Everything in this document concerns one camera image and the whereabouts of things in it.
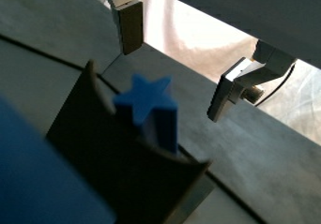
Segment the gray surface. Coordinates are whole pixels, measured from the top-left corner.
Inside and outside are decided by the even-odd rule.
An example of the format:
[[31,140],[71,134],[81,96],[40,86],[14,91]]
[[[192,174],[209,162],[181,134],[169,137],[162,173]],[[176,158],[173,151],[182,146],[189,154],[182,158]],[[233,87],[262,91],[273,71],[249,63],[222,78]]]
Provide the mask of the gray surface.
[[98,0],[0,0],[0,34],[102,72],[121,53],[110,10]]
[[321,0],[181,0],[321,68]]
[[[81,71],[0,39],[0,95],[42,134],[65,104]],[[101,84],[111,104],[111,91]]]
[[254,224],[256,220],[217,187],[192,213],[185,224]]
[[190,189],[190,192],[186,194],[185,199],[182,200],[180,206],[170,215],[170,218],[166,221],[166,224],[178,224],[184,223],[185,220],[192,215],[193,211],[212,194],[214,189],[214,182],[208,177],[206,174],[200,178],[197,183]]
[[214,124],[206,116],[216,84],[145,45],[121,56],[105,78],[125,91],[131,74],[173,76],[180,104],[180,142],[270,223],[316,223],[321,217],[321,149],[241,101]]

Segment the gray table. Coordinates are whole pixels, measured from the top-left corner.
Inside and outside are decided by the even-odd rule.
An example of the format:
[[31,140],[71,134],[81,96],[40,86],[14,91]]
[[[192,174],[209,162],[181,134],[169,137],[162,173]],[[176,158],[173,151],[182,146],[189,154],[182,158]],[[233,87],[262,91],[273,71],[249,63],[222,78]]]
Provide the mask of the gray table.
[[321,217],[320,146],[256,109],[233,107],[216,124],[206,111],[216,84],[153,47],[121,56],[103,77],[126,91],[131,75],[173,76],[180,143],[269,223],[316,223]]

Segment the blue star-shaped block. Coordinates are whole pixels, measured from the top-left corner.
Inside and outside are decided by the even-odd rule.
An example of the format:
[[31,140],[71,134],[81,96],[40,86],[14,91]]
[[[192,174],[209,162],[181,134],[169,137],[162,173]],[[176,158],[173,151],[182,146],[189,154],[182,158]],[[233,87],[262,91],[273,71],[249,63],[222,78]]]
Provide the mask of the blue star-shaped block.
[[172,78],[149,82],[133,76],[133,88],[114,99],[117,114],[139,127],[149,142],[177,154],[177,103],[172,99]]

